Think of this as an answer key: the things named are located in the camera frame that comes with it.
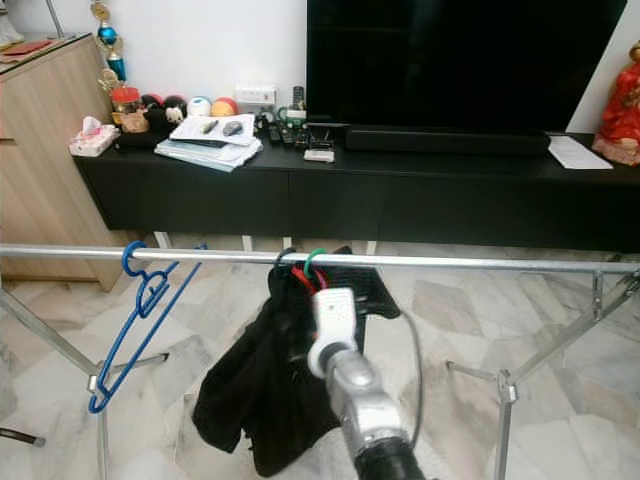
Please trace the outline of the green plastic hanger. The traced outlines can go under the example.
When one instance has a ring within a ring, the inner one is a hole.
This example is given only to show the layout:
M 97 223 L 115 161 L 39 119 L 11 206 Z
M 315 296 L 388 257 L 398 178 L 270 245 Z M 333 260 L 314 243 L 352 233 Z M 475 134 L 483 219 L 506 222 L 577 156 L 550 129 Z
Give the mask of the green plastic hanger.
M 312 264 L 314 264 L 314 260 L 317 256 L 323 255 L 326 252 L 326 248 L 315 248 L 310 253 L 308 253 L 307 259 L 303 261 L 303 274 L 307 276 L 307 278 L 314 278 L 314 270 L 312 270 Z

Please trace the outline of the black garment with red trim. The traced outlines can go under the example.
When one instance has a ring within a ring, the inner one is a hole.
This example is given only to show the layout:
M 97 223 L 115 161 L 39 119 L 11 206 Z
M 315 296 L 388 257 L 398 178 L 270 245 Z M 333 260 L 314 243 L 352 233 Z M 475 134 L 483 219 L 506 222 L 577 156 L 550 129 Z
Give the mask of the black garment with red trim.
M 324 381 L 311 374 L 306 355 L 312 343 L 294 343 L 288 333 L 288 293 L 305 288 L 348 287 L 355 292 L 356 342 L 364 348 L 367 314 L 398 317 L 401 308 L 374 268 L 275 264 L 268 273 L 268 298 L 255 320 L 202 380 L 192 424 L 211 447 L 232 453 L 250 439 L 257 475 L 270 477 L 292 465 L 317 440 L 339 428 Z

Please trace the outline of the blue plastic hanger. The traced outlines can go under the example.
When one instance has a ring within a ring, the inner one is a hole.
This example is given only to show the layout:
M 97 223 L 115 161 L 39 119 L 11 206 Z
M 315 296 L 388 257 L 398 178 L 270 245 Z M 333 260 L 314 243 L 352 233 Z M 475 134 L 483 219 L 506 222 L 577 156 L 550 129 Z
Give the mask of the blue plastic hanger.
M 204 265 L 202 262 L 193 262 L 192 269 L 184 276 L 182 282 L 174 285 L 170 280 L 170 275 L 179 268 L 179 261 L 170 262 L 166 268 L 154 270 L 132 268 L 133 253 L 146 247 L 145 242 L 134 241 L 124 247 L 122 252 L 124 274 L 140 279 L 140 285 L 134 289 L 131 314 L 120 326 L 114 342 L 108 349 L 108 355 L 105 357 L 99 374 L 92 376 L 90 380 L 90 399 L 87 404 L 87 410 L 90 413 L 104 413 L 108 410 L 111 399 L 122 388 L 125 379 L 131 375 L 131 372 L 142 364 L 142 353 L 150 346 L 152 339 L 159 332 L 160 326 L 168 319 L 170 312 L 177 306 L 179 298 L 186 292 L 189 283 L 195 279 L 195 275 Z M 145 335 L 131 355 L 125 358 L 125 362 L 116 364 L 116 356 L 122 352 L 125 338 L 141 321 L 151 321 L 150 328 L 145 329 Z

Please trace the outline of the silver metal clothes rack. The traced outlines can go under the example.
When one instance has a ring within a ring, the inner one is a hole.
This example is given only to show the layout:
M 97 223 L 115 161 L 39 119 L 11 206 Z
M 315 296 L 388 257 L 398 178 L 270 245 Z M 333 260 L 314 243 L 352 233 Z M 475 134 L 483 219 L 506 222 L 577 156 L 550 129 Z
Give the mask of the silver metal clothes rack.
M 200 262 L 246 262 L 246 264 L 274 264 L 276 260 L 305 259 L 303 253 L 273 253 L 219 250 L 156 250 L 156 248 L 123 248 L 101 246 L 50 246 L 50 244 L 3 244 L 3 257 L 37 257 L 37 259 L 122 259 L 128 266 L 132 259 Z M 518 401 L 518 384 L 539 369 L 547 357 L 556 355 L 564 347 L 579 339 L 593 326 L 603 321 L 618 307 L 625 305 L 640 291 L 640 262 L 575 262 L 503 259 L 438 259 L 438 257 L 398 257 L 371 255 L 337 255 L 320 253 L 312 257 L 317 265 L 342 265 L 351 268 L 444 268 L 494 271 L 522 271 L 522 273 L 581 273 L 590 274 L 591 312 L 573 321 L 562 330 L 547 348 L 515 371 L 489 372 L 449 361 L 445 366 L 453 372 L 494 384 L 499 404 L 499 439 L 495 444 L 494 480 L 506 480 L 508 474 L 509 436 L 511 436 L 513 404 Z

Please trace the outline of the stack of papers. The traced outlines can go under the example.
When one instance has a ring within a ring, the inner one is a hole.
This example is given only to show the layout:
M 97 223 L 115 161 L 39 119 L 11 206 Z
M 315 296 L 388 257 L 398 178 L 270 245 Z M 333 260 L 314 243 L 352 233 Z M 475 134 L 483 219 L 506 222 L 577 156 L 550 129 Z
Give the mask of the stack of papers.
M 224 125 L 242 122 L 244 132 L 236 137 L 225 137 Z M 157 155 L 172 157 L 219 172 L 233 172 L 262 150 L 262 141 L 253 133 L 256 116 L 188 116 L 166 140 L 157 143 Z

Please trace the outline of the black soundbar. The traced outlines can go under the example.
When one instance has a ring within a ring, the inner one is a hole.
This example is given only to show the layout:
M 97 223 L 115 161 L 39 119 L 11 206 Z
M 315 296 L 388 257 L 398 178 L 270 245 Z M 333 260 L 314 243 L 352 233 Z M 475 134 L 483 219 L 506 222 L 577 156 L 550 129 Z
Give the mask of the black soundbar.
M 401 125 L 348 125 L 346 148 L 413 154 L 532 156 L 548 150 L 548 134 L 538 131 L 467 131 Z

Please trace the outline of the black round doll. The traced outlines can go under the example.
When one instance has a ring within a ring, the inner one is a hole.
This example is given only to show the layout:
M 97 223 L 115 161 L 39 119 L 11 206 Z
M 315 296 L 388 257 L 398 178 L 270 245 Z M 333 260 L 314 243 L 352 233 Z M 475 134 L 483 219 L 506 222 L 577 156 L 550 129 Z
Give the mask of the black round doll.
M 179 95 L 166 96 L 163 100 L 166 122 L 179 125 L 187 116 L 187 101 Z
M 157 97 L 154 93 L 146 93 L 146 95 L 141 96 L 140 102 L 140 113 L 143 114 L 143 119 L 146 120 L 147 132 L 159 132 L 161 128 L 168 125 L 166 108 L 160 97 Z

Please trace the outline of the pink tissue pack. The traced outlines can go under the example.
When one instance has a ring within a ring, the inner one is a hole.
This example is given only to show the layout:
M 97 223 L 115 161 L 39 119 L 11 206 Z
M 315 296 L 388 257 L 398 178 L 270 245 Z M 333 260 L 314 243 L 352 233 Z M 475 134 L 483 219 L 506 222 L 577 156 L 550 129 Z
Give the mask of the pink tissue pack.
M 70 154 L 78 157 L 100 156 L 113 145 L 120 133 L 114 124 L 104 124 L 96 116 L 86 116 L 79 132 L 68 142 Z

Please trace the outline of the jar with red lid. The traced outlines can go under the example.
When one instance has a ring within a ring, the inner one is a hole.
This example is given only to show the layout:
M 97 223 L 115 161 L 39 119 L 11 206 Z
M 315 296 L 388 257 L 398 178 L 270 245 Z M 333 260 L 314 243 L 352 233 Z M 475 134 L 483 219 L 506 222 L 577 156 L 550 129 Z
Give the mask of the jar with red lid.
M 134 87 L 120 86 L 110 90 L 109 97 L 113 104 L 114 122 L 124 133 L 147 133 L 150 124 L 146 118 L 146 106 L 142 104 L 141 93 Z

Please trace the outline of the black television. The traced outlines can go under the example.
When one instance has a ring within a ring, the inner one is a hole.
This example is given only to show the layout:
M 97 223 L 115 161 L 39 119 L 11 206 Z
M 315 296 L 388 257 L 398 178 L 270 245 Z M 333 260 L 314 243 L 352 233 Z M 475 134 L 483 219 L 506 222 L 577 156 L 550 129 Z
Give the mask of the black television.
M 628 0 L 307 0 L 316 122 L 563 131 Z

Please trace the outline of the light wooden cabinet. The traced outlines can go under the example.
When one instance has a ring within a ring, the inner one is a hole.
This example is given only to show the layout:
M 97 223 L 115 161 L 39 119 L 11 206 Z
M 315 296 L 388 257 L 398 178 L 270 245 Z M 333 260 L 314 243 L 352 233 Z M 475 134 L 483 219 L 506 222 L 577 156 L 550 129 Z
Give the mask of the light wooden cabinet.
M 70 155 L 84 116 L 108 122 L 99 46 L 65 38 L 0 74 L 0 239 L 8 244 L 123 246 Z

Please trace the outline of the white paper sheet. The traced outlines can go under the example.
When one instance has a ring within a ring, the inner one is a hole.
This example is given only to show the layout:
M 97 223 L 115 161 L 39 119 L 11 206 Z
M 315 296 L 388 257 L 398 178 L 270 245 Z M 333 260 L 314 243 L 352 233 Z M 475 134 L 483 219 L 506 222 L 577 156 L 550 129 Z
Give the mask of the white paper sheet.
M 612 165 L 607 160 L 581 145 L 567 134 L 552 134 L 549 137 L 548 151 L 550 155 L 568 170 L 608 170 Z

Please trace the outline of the blue and gold trophy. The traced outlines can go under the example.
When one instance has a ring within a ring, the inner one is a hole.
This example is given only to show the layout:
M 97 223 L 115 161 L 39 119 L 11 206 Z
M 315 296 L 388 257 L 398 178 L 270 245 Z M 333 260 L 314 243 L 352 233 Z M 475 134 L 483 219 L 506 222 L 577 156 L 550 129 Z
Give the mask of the blue and gold trophy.
M 122 56 L 123 40 L 113 24 L 110 23 L 110 10 L 105 5 L 104 0 L 91 0 L 90 10 L 93 17 L 99 22 L 95 38 L 99 42 L 101 50 L 105 51 L 105 63 L 108 65 L 102 72 L 102 78 L 99 83 L 105 92 L 110 93 L 127 82 L 127 73 L 125 73 L 125 63 Z

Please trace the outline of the red robed statue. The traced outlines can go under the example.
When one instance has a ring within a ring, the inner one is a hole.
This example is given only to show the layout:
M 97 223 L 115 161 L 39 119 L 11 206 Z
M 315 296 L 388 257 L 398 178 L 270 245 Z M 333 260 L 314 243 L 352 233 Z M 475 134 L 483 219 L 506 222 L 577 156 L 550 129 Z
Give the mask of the red robed statue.
M 640 41 L 628 49 L 628 59 L 614 78 L 591 150 L 611 163 L 640 166 Z

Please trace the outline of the white wall socket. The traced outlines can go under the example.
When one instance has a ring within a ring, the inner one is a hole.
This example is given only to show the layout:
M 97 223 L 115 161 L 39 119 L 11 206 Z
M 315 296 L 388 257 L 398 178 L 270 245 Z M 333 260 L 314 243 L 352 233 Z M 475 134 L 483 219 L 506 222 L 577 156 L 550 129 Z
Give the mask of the white wall socket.
M 262 108 L 276 105 L 278 88 L 270 84 L 237 84 L 234 90 L 234 100 L 244 108 Z

